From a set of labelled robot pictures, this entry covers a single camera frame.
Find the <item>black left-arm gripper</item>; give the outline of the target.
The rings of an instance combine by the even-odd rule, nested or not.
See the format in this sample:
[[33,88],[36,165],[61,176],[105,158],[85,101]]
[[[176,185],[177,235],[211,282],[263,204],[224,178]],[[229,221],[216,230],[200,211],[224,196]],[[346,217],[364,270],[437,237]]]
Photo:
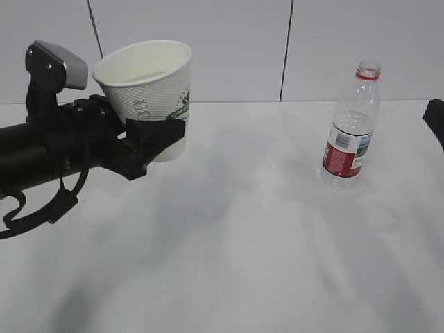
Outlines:
[[170,162],[185,150],[182,119],[123,123],[108,98],[99,94],[58,106],[46,124],[46,149],[55,177],[101,167],[135,180],[150,162]]

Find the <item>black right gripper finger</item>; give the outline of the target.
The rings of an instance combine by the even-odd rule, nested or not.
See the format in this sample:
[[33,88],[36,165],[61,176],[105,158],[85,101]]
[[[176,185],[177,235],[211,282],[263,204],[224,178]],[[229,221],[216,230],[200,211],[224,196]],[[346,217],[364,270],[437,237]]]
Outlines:
[[444,102],[432,99],[427,104],[423,120],[444,148]]

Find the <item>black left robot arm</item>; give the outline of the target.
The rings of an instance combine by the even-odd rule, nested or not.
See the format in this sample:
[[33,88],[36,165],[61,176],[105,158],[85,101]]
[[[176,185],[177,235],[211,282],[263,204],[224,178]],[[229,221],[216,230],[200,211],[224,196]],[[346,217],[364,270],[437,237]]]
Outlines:
[[135,180],[185,136],[182,119],[120,120],[101,95],[1,129],[1,188],[25,190],[101,167]]

